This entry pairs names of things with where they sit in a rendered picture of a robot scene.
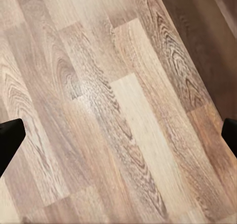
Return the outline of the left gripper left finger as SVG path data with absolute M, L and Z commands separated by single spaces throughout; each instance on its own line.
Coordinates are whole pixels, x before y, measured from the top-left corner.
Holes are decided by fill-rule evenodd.
M 0 178 L 25 137 L 21 118 L 0 124 Z

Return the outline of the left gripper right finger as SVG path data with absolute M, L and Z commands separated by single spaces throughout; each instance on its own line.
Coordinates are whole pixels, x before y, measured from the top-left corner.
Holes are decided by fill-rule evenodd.
M 226 118 L 223 123 L 221 136 L 237 158 L 237 120 Z

